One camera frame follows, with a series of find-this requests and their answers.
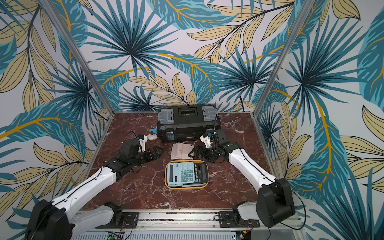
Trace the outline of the white pipe fitting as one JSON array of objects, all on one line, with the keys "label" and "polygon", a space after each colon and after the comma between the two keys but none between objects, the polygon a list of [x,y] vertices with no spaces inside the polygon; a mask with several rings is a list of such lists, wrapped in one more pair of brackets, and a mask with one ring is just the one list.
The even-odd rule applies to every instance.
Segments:
[{"label": "white pipe fitting", "polygon": [[158,138],[158,136],[156,134],[148,134],[147,138],[149,141],[154,141]]}]

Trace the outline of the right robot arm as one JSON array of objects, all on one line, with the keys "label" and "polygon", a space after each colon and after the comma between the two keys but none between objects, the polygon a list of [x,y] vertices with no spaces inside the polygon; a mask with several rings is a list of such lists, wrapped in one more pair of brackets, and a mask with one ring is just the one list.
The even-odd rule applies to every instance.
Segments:
[{"label": "right robot arm", "polygon": [[259,220],[271,228],[296,214],[293,191],[285,178],[278,179],[264,170],[236,142],[230,142],[224,130],[211,136],[201,136],[203,146],[195,146],[188,156],[194,160],[215,163],[225,159],[236,167],[257,191],[255,202],[244,202],[234,207],[239,220]]}]

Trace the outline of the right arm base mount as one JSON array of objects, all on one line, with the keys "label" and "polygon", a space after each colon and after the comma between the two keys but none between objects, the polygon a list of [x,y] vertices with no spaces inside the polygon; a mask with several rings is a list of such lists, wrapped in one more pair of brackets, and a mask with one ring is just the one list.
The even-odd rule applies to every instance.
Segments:
[{"label": "right arm base mount", "polygon": [[220,211],[217,215],[214,216],[214,221],[219,222],[221,228],[259,228],[260,221],[251,219],[244,220],[239,211],[237,210],[237,206],[233,207],[230,211]]}]

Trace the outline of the black plastic toolbox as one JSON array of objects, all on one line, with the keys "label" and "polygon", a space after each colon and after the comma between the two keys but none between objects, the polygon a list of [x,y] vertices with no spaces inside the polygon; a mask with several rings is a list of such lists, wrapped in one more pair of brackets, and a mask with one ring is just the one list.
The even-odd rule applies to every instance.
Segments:
[{"label": "black plastic toolbox", "polygon": [[158,110],[157,136],[162,143],[197,141],[221,128],[213,105],[168,107]]}]

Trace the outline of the right aluminium frame post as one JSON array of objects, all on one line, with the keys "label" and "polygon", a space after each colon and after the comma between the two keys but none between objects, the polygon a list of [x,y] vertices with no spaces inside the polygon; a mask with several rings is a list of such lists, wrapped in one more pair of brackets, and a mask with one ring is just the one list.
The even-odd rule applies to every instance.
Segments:
[{"label": "right aluminium frame post", "polygon": [[295,19],[295,21],[293,23],[292,31],[287,36],[287,39],[286,39],[286,42],[282,48],[282,51],[280,52],[279,57],[276,61],[276,64],[275,64],[275,66],[274,66],[274,68],[273,68],[273,70],[272,70],[272,72],[271,72],[271,74],[267,80],[267,83],[265,84],[263,92],[261,93],[261,95],[258,99],[257,105],[256,105],[255,110],[253,112],[254,118],[256,118],[261,113],[264,102],[268,98],[269,92],[272,89],[272,86],[273,86],[274,81],[278,75],[278,72],[281,69],[281,66],[282,66],[286,56],[289,54],[297,36],[299,35],[301,27],[303,26],[314,2],[315,2],[314,0],[308,0],[308,1],[303,2],[302,8],[301,8],[300,12],[298,13],[297,18]]}]

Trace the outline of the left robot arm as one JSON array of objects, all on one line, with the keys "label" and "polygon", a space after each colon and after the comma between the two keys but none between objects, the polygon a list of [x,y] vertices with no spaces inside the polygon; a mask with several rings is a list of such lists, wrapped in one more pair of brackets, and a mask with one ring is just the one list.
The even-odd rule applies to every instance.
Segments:
[{"label": "left robot arm", "polygon": [[100,226],[119,228],[124,225],[127,221],[123,218],[122,208],[112,202],[83,214],[78,211],[134,167],[159,159],[163,152],[160,147],[145,150],[145,143],[141,140],[130,139],[124,142],[113,158],[103,163],[99,170],[79,186],[50,202],[41,200],[35,204],[25,239],[70,240]]}]

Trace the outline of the aluminium frame post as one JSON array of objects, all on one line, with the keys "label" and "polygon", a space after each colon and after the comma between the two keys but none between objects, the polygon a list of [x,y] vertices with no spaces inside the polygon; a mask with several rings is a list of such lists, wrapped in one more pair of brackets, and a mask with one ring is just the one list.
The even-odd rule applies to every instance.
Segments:
[{"label": "aluminium frame post", "polygon": [[297,18],[295,19],[295,21],[293,23],[292,31],[287,36],[287,39],[286,39],[286,42],[282,48],[282,51],[280,52],[279,57],[276,61],[276,64],[275,64],[275,66],[274,66],[274,68],[273,68],[273,70],[272,70],[272,72],[271,72],[271,74],[267,80],[267,83],[265,84],[263,92],[261,93],[261,95],[258,99],[257,105],[256,105],[255,110],[253,112],[254,118],[256,118],[261,113],[264,102],[268,98],[269,92],[272,89],[272,86],[273,86],[274,81],[278,75],[278,72],[281,69],[281,66],[282,66],[286,56],[289,54],[297,36],[299,35],[301,27],[303,26],[314,2],[315,2],[314,0],[308,0],[308,1],[303,2],[302,8],[301,8],[300,12],[298,13]]},{"label": "aluminium frame post", "polygon": [[68,27],[65,26],[65,22],[60,17],[60,13],[57,10],[57,8],[54,6],[53,1],[48,0],[42,0],[41,1],[42,6],[47,11],[48,16],[52,20],[53,24],[57,27],[58,32],[63,37],[64,41],[69,47],[69,50],[72,52],[74,58],[77,60],[77,63],[80,65],[80,67],[83,69],[86,77],[90,81],[91,85],[94,87],[95,92],[98,94],[98,96],[101,99],[102,104],[107,109],[110,115],[114,115],[115,111],[111,107],[108,99],[106,98],[105,94],[103,93],[101,86],[98,84],[91,68],[89,67],[85,57],[82,55],[75,39],[73,38],[72,34],[68,30]]}]

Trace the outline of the left aluminium frame post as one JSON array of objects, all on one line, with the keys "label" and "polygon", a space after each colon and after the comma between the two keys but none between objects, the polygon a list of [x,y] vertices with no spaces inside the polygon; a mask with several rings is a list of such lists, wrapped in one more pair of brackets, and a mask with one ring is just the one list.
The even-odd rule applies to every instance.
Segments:
[{"label": "left aluminium frame post", "polygon": [[85,57],[82,55],[75,39],[73,38],[72,34],[68,30],[68,27],[65,26],[65,22],[60,17],[60,13],[57,10],[57,8],[54,6],[53,1],[48,0],[42,0],[41,1],[42,6],[47,11],[48,16],[52,20],[53,24],[57,27],[58,32],[63,37],[64,41],[69,47],[69,50],[72,52],[74,58],[77,60],[77,63],[80,65],[80,67],[83,69],[86,77],[90,81],[91,85],[94,87],[95,92],[98,94],[98,96],[101,99],[102,104],[107,109],[110,115],[114,115],[115,111],[111,107],[108,99],[106,98],[105,94],[103,93],[101,86],[98,84],[91,68],[89,67]]}]

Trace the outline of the yellow plastic tray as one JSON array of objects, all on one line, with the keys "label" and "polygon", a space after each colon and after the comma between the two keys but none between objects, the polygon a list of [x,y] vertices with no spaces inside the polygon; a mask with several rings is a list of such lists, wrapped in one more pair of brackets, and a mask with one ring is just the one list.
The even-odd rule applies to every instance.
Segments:
[{"label": "yellow plastic tray", "polygon": [[[194,164],[195,163],[202,163],[203,161],[200,161],[200,160],[180,160],[180,161],[171,161],[169,163],[177,163],[177,162],[193,162]],[[209,177],[209,182],[207,184],[195,184],[195,183],[192,183],[192,184],[186,184],[186,185],[183,185],[182,187],[179,187],[179,188],[172,188],[172,187],[169,187],[168,184],[167,184],[167,180],[166,180],[166,176],[167,176],[167,165],[166,165],[166,168],[165,168],[165,185],[167,188],[171,189],[171,190],[196,190],[196,189],[203,189],[205,188],[209,182],[210,182],[210,177]]]}]

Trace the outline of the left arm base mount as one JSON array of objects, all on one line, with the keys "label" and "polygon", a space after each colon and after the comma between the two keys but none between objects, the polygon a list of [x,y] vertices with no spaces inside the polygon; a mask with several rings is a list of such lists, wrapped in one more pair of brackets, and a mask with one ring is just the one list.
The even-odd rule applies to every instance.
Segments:
[{"label": "left arm base mount", "polygon": [[139,212],[124,212],[123,209],[112,203],[104,203],[104,206],[110,207],[114,212],[112,220],[105,225],[97,226],[96,229],[136,229],[139,219]]}]

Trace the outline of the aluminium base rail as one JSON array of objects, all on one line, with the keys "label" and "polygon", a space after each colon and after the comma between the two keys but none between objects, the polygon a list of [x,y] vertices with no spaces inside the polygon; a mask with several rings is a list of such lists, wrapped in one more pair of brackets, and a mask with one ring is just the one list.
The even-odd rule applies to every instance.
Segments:
[{"label": "aluminium base rail", "polygon": [[288,219],[286,225],[267,228],[221,228],[214,216],[232,209],[123,210],[139,212],[136,229],[92,229],[70,240],[304,240],[302,230],[293,230],[300,220]]}]

